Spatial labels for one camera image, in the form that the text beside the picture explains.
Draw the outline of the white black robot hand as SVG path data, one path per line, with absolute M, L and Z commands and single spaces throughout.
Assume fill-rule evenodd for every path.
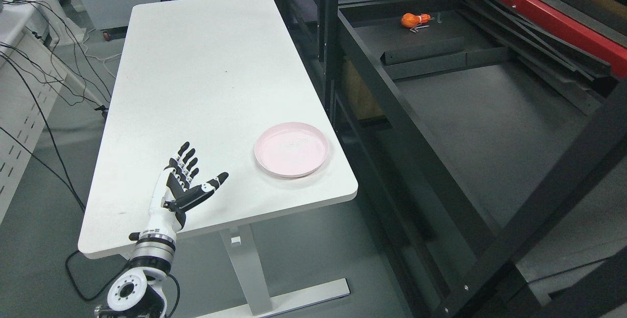
M 182 144 L 159 174 L 148 206 L 147 228 L 130 233 L 129 240 L 138 242 L 155 236 L 175 242 L 177 233 L 186 224 L 186 212 L 211 197 L 229 176 L 224 171 L 213 179 L 193 186 L 192 182 L 199 173 L 197 162 L 195 149 L 190 146 L 190 142 Z

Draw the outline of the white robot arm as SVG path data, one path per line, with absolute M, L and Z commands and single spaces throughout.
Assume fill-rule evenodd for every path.
M 130 233 L 135 246 L 123 273 L 111 285 L 96 318 L 168 318 L 163 284 L 170 274 L 176 234 L 161 229 Z

